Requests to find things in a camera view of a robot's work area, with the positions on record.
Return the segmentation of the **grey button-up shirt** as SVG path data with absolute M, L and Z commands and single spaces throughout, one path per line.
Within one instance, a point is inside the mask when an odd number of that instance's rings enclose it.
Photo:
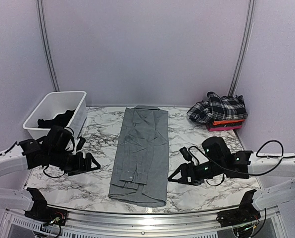
M 167 110 L 135 106 L 124 111 L 108 197 L 141 207 L 167 203 Z

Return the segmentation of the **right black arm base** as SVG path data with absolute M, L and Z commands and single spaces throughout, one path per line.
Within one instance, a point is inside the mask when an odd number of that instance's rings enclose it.
M 238 208 L 218 212 L 216 221 L 220 226 L 234 226 L 260 219 L 260 212 L 252 205 L 255 192 L 255 189 L 245 192 Z

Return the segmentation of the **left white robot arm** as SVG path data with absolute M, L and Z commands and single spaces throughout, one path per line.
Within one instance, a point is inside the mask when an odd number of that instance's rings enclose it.
M 38 166 L 54 166 L 65 175 L 78 175 L 101 168 L 91 153 L 69 151 L 66 143 L 46 144 L 28 139 L 14 143 L 0 152 L 0 177 L 16 171 L 30 170 Z M 14 190 L 0 188 L 0 208 L 19 209 L 32 213 L 41 221 L 51 217 L 51 209 L 43 195 L 35 188 Z

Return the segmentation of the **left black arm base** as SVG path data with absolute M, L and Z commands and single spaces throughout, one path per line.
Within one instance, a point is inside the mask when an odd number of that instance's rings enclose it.
M 25 211 L 24 216 L 47 224 L 64 226 L 67 218 L 67 210 L 49 207 L 42 193 L 36 188 L 26 189 L 32 196 L 33 206 Z

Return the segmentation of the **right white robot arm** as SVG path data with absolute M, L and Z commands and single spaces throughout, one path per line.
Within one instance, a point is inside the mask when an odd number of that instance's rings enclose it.
M 262 154 L 252 151 L 231 153 L 216 153 L 216 158 L 208 156 L 206 149 L 203 155 L 207 162 L 195 165 L 194 155 L 190 149 L 180 149 L 187 163 L 181 164 L 169 177 L 169 182 L 186 185 L 200 185 L 217 175 L 227 178 L 248 179 L 251 177 L 274 176 L 289 177 L 289 180 L 267 189 L 254 189 L 244 194 L 234 217 L 239 222 L 245 222 L 254 214 L 282 203 L 295 200 L 295 153 Z

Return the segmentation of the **white plastic laundry bin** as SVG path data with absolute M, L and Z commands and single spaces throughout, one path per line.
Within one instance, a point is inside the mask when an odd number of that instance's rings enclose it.
M 85 91 L 62 91 L 48 93 L 23 124 L 25 129 L 33 139 L 38 139 L 47 135 L 48 128 L 39 128 L 38 120 L 51 120 L 55 116 L 73 110 L 74 113 L 67 123 L 67 127 L 74 131 L 75 136 L 79 136 L 87 118 Z

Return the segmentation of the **black garment in bin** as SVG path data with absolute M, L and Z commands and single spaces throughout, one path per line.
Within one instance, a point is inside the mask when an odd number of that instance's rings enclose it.
M 75 110 L 66 110 L 64 113 L 57 114 L 53 119 L 50 120 L 39 119 L 37 121 L 38 128 L 51 129 L 53 126 L 65 127 L 68 125 L 74 113 Z

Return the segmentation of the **pink folded garment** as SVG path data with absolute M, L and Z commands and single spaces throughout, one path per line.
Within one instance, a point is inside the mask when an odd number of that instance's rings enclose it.
M 208 131 L 226 131 L 226 130 L 235 130 L 235 129 L 240 129 L 242 128 L 242 125 L 218 125 L 218 126 L 213 126 L 213 125 L 206 125 L 206 128 Z

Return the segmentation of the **orange folded garment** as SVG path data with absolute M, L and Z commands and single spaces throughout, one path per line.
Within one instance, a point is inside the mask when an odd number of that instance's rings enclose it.
M 243 123 L 244 119 L 239 120 L 222 120 L 222 121 L 214 121 L 213 126 L 223 125 L 223 124 L 232 124 L 232 123 Z

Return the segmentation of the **black white plaid shirt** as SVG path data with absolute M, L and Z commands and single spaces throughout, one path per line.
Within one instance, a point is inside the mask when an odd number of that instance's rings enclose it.
M 207 100 L 197 102 L 187 112 L 188 118 L 197 123 L 212 123 L 223 120 L 241 120 L 248 116 L 244 97 L 222 96 L 207 93 Z

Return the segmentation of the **right aluminium wall post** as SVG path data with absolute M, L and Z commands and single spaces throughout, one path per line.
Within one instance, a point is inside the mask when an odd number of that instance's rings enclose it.
M 256 0 L 250 0 L 248 2 L 248 9 L 246 14 L 246 21 L 245 27 L 243 32 L 243 37 L 240 45 L 240 51 L 237 59 L 237 63 L 235 66 L 235 70 L 233 73 L 233 78 L 231 81 L 231 85 L 228 91 L 229 96 L 235 95 L 237 85 L 240 81 L 242 67 L 245 61 L 245 56 L 249 47 L 250 38 L 252 34 L 252 29 L 254 25 L 254 15 L 255 15 L 255 8 L 256 8 Z

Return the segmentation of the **aluminium wall post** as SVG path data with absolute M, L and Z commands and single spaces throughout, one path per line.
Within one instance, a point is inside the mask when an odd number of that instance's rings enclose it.
M 246 21 L 245 27 L 243 32 L 243 37 L 240 45 L 240 51 L 237 59 L 237 63 L 235 66 L 235 70 L 233 73 L 233 78 L 231 81 L 231 85 L 228 91 L 229 96 L 235 95 L 237 85 L 240 81 L 242 67 L 245 61 L 245 56 L 249 47 L 250 38 L 252 34 L 252 29 L 254 25 L 254 15 L 255 15 L 255 8 L 256 8 L 256 0 L 250 0 L 248 2 L 248 9 L 246 14 Z
M 48 40 L 43 1 L 36 0 L 36 5 L 37 5 L 37 15 L 38 15 L 38 21 L 39 21 L 39 28 L 40 28 L 40 32 L 41 32 L 42 46 L 43 46 L 43 50 L 44 50 L 44 54 L 45 54 L 47 69 L 49 71 L 50 80 L 51 80 L 54 91 L 59 92 L 60 87 L 59 87 L 59 83 L 57 80 L 57 75 L 55 72 L 55 68 L 54 68 L 54 64 L 53 64 L 53 60 L 52 60 L 52 55 L 51 55 L 51 49 L 50 49 L 49 40 Z

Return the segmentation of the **aluminium front frame rail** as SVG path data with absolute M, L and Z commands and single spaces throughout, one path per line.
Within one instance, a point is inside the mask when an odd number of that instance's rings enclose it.
M 6 210 L 0 225 L 0 238 L 286 238 L 277 207 L 261 211 L 261 218 L 222 227 L 218 214 L 233 206 L 179 213 L 112 213 L 67 208 L 66 223 L 60 228 L 43 227 L 24 212 Z

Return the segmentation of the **left aluminium wall post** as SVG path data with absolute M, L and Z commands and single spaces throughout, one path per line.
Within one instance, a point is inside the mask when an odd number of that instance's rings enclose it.
M 49 71 L 50 80 L 51 80 L 54 91 L 59 92 L 60 87 L 59 87 L 59 83 L 57 80 L 57 75 L 55 72 L 55 68 L 54 68 L 54 64 L 53 64 L 53 60 L 52 60 L 52 55 L 51 55 L 51 49 L 50 49 L 49 40 L 48 40 L 43 1 L 36 0 L 36 5 L 37 5 L 37 15 L 38 15 L 38 21 L 39 21 L 39 28 L 40 28 L 40 32 L 41 32 L 42 46 L 43 46 L 43 50 L 44 50 L 44 54 L 45 54 L 47 69 Z

